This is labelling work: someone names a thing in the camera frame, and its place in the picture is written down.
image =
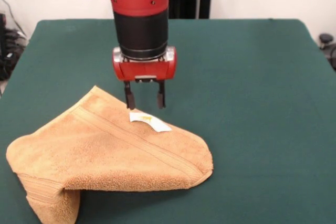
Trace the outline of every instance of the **green table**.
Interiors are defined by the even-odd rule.
[[[78,223],[336,223],[336,76],[297,20],[172,20],[167,108],[156,84],[138,108],[194,132],[214,173],[191,190],[86,191]],[[111,20],[40,22],[0,100],[2,223],[38,223],[7,164],[33,132],[98,85],[124,101]]]

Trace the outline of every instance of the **white paper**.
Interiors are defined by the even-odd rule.
[[[139,121],[144,122],[150,125],[156,132],[164,132],[164,131],[171,131],[172,129],[166,125],[164,122],[162,122],[160,119],[146,114],[146,113],[136,113],[136,112],[130,112],[130,121]]]

